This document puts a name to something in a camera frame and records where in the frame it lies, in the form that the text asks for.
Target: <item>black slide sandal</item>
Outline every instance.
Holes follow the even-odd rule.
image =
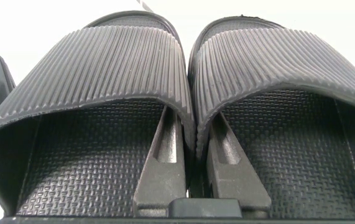
[[[198,45],[188,75],[213,197],[239,199],[247,218],[355,219],[355,68],[317,36],[278,27]]]
[[[164,217],[185,197],[195,126],[183,52],[174,29],[128,25],[67,35],[0,106],[7,217]]]

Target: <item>ribbed strap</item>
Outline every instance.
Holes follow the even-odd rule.
[[[241,29],[216,34],[202,45],[194,66],[199,158],[213,117],[225,105],[253,93],[301,88],[355,105],[354,66],[303,31]]]
[[[172,34],[151,27],[91,27],[67,35],[0,105],[0,127],[130,98],[155,98],[174,109],[193,149],[195,125],[182,50]]]

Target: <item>rubber sandal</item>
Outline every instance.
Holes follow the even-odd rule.
[[[108,19],[64,37],[0,105],[7,217],[162,217],[186,196],[195,124],[175,30],[148,12]]]
[[[355,68],[342,55],[233,17],[201,33],[189,68],[211,197],[238,199],[244,217],[355,219]]]

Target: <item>white background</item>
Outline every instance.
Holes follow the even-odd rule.
[[[257,16],[321,37],[355,66],[355,1],[144,0],[176,28],[186,60],[213,20]],[[142,10],[136,0],[0,1],[0,56],[18,84],[64,35],[107,14]]]

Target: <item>textured footbed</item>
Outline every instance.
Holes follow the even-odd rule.
[[[132,217],[163,108],[136,100],[43,115],[17,215]]]
[[[272,218],[355,218],[355,165],[335,100],[278,90],[223,114],[272,199]]]

